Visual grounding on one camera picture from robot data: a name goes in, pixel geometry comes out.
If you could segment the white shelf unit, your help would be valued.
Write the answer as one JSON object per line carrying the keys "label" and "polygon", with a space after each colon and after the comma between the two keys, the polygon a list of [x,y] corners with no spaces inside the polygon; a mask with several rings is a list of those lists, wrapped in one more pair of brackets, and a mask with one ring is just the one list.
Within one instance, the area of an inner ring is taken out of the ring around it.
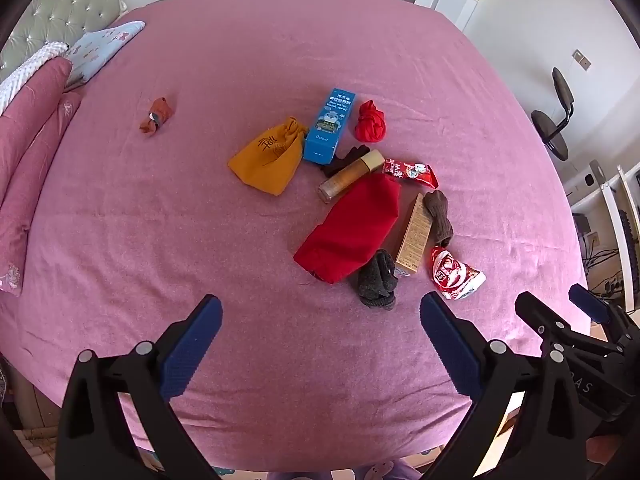
{"label": "white shelf unit", "polygon": [[607,172],[593,159],[565,187],[588,288],[639,310],[639,167]]}

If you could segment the brown sock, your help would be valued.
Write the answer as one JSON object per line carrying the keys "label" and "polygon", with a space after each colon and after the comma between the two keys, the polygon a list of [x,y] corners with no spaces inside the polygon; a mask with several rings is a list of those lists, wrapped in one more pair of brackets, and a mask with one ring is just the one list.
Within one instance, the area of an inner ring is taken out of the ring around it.
{"label": "brown sock", "polygon": [[442,191],[434,191],[424,195],[423,205],[432,218],[434,244],[447,247],[454,237],[454,228],[448,218],[448,198]]}

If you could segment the blue carton box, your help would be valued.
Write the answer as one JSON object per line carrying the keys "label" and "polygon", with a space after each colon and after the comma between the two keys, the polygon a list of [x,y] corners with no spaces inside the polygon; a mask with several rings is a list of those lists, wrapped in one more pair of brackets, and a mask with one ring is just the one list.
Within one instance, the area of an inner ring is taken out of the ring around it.
{"label": "blue carton box", "polygon": [[332,90],[308,131],[303,159],[318,165],[329,165],[332,162],[355,98],[354,92],[339,88]]}

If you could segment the red milk candy wrapper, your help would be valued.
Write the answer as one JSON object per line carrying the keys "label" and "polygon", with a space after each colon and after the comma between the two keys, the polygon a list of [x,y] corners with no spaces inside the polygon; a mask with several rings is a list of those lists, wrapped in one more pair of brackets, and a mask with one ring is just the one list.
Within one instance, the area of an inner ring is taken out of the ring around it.
{"label": "red milk candy wrapper", "polygon": [[422,162],[403,162],[402,160],[386,158],[382,171],[399,180],[410,180],[425,185],[431,190],[439,188],[438,180],[430,165]]}

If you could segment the light blue patterned pillow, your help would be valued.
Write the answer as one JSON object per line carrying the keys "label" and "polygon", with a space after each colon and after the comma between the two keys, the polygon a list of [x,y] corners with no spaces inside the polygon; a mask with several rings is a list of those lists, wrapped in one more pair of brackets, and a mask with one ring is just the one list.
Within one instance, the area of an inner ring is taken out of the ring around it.
{"label": "light blue patterned pillow", "polygon": [[65,89],[73,90],[86,84],[144,28],[144,21],[131,21],[96,32],[86,32],[64,53],[64,58],[72,64]]}

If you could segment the mustard drawstring pouch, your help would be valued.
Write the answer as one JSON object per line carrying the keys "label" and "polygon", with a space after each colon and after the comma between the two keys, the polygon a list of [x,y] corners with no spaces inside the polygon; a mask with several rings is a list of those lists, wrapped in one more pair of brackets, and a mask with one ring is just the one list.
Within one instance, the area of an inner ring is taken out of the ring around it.
{"label": "mustard drawstring pouch", "polygon": [[244,184],[279,196],[302,161],[307,133],[307,127],[290,117],[256,136],[228,161],[228,167]]}

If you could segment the red zipper pouch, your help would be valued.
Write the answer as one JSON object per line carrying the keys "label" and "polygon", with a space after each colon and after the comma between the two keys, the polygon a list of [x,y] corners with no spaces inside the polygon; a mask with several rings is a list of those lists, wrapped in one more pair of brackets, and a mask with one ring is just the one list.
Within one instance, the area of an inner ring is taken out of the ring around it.
{"label": "red zipper pouch", "polygon": [[386,174],[359,179],[304,240],[294,261],[335,284],[368,263],[399,218],[400,184]]}

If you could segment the pink bed sheet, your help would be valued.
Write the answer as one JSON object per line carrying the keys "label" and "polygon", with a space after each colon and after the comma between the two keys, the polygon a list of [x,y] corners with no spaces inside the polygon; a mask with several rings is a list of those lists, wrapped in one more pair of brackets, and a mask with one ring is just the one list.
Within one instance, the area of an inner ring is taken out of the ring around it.
{"label": "pink bed sheet", "polygon": [[[397,0],[164,0],[82,92],[43,183],[24,288],[1,299],[1,351],[61,402],[81,350],[153,340],[206,294],[221,330],[172,406],[209,463],[367,465],[445,443],[468,409],[422,330],[419,272],[391,311],[294,254],[329,212],[301,164],[279,196],[229,159],[267,128],[310,124],[334,88],[384,112],[381,152],[424,162],[449,202],[454,255],[486,275],[451,309],[534,356],[515,313],[531,292],[580,332],[570,206],[520,103],[442,14]],[[149,136],[154,100],[174,114]]]}

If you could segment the dark grey sock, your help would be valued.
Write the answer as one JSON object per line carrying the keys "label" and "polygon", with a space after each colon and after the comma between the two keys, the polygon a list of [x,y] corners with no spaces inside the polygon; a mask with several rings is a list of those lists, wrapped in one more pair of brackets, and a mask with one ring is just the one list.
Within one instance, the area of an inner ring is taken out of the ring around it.
{"label": "dark grey sock", "polygon": [[386,250],[379,249],[358,271],[357,294],[370,309],[390,311],[395,305],[397,283],[393,258]]}

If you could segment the white knitted blanket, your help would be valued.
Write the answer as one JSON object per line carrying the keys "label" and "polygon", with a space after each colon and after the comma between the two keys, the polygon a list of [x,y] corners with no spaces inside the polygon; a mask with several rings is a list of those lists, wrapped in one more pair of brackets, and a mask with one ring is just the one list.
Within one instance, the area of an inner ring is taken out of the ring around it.
{"label": "white knitted blanket", "polygon": [[10,73],[0,86],[0,113],[3,113],[8,108],[17,93],[37,73],[37,70],[40,70],[52,58],[64,54],[67,50],[68,44],[64,44],[64,42],[49,42]]}

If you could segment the gold L'Oreal box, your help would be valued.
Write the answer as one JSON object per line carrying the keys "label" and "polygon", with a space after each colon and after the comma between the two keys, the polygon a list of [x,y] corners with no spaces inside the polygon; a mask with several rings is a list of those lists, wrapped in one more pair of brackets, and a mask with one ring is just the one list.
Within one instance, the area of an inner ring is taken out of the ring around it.
{"label": "gold L'Oreal box", "polygon": [[419,193],[413,203],[404,236],[395,259],[396,276],[416,274],[423,259],[433,218],[424,205],[424,195]]}

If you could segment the grey tufted headboard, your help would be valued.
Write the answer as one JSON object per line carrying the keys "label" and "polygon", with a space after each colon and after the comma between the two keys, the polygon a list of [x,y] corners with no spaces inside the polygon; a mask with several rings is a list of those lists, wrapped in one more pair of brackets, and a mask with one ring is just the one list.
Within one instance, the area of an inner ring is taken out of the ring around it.
{"label": "grey tufted headboard", "polygon": [[32,0],[2,48],[1,78],[8,78],[44,44],[59,41],[72,46],[126,10],[124,0]]}

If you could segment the red rolled sock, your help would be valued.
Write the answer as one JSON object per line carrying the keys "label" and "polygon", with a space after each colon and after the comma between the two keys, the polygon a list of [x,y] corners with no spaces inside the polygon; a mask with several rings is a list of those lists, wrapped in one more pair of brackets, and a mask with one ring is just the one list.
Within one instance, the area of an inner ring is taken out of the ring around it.
{"label": "red rolled sock", "polygon": [[354,135],[361,143],[378,143],[385,138],[385,115],[372,100],[360,105]]}

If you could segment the pink folded quilt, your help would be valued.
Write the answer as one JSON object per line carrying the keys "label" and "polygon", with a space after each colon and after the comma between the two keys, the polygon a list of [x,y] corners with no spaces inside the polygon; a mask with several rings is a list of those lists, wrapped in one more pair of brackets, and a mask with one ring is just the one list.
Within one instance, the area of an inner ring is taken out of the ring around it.
{"label": "pink folded quilt", "polygon": [[20,296],[28,234],[47,173],[81,97],[64,91],[72,64],[57,56],[1,114],[1,290]]}

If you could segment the dark maroon sock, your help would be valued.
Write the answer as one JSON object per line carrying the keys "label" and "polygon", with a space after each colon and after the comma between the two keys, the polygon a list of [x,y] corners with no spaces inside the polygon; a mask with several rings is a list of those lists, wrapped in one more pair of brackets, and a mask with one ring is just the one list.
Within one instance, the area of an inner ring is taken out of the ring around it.
{"label": "dark maroon sock", "polygon": [[367,155],[369,152],[370,148],[367,145],[354,146],[344,157],[338,157],[335,155],[328,164],[320,165],[319,168],[322,171],[322,174],[329,179],[353,162],[356,162],[360,157]]}

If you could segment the amber bottle gold cap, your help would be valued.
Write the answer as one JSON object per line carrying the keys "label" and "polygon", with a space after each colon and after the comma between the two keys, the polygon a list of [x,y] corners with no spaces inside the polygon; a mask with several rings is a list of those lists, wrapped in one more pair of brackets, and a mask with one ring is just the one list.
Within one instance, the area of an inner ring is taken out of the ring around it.
{"label": "amber bottle gold cap", "polygon": [[319,196],[324,202],[329,203],[356,181],[380,169],[384,162],[385,157],[378,150],[367,152],[322,182],[318,187]]}

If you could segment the crumpled red white wrapper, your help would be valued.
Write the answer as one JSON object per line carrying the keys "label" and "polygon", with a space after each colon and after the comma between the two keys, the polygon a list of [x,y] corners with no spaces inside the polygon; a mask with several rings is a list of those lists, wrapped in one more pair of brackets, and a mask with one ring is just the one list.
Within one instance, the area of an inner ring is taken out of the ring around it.
{"label": "crumpled red white wrapper", "polygon": [[460,261],[440,246],[432,248],[431,272],[437,290],[448,300],[469,297],[486,282],[482,271]]}

